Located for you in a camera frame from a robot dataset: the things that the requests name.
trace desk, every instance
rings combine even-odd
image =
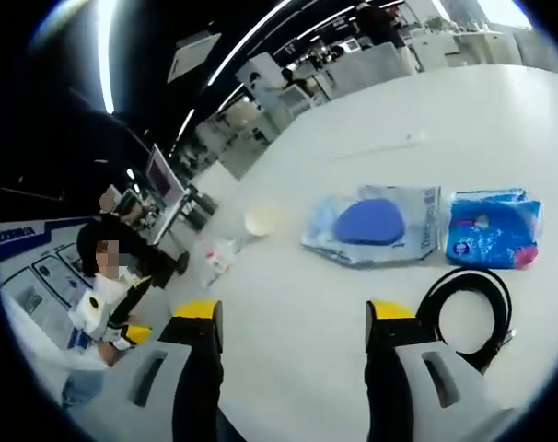
[[[401,142],[418,133],[420,143]],[[365,302],[395,300],[416,311],[451,268],[356,271],[302,250],[312,205],[368,182],[440,184],[444,194],[524,186],[541,198],[539,258],[527,271],[498,272],[512,293],[517,336],[485,378],[503,406],[523,406],[556,368],[558,75],[476,65],[404,77],[303,114],[205,228],[234,235],[244,209],[259,201],[273,202],[286,218],[241,251],[208,294],[224,301],[220,407],[247,440],[366,440]],[[171,286],[183,299],[201,295],[190,281]],[[489,307],[467,294],[448,303],[443,333],[461,350],[475,350],[492,327]]]

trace jeans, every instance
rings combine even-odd
[[[103,389],[103,374],[98,370],[72,372],[62,391],[63,408],[80,407],[97,397]]]

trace poster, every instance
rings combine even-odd
[[[81,278],[89,287],[93,286],[93,279],[87,278],[83,274],[83,261],[78,255],[76,244],[69,244],[66,247],[56,251],[56,254],[64,261],[76,275]]]
[[[50,287],[53,294],[64,302],[66,308],[73,308],[85,293],[87,284],[62,260],[46,256],[33,263],[40,279]]]
[[[0,289],[3,296],[17,301],[58,348],[68,348],[74,327],[67,309],[30,268],[11,276]]]

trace packaged blue cushion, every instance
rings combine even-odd
[[[450,207],[447,258],[460,265],[519,269],[538,254],[541,203],[522,189],[458,192]]]

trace black cable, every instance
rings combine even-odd
[[[475,353],[459,353],[469,364],[480,372],[484,372],[492,359],[505,343],[510,333],[512,318],[512,302],[506,284],[498,275],[484,269],[461,267],[454,269],[438,279],[426,292],[423,302],[416,312],[416,318],[426,328],[432,329],[436,337],[445,342],[440,329],[440,314],[443,304],[460,290],[484,295],[494,314],[492,335]]]

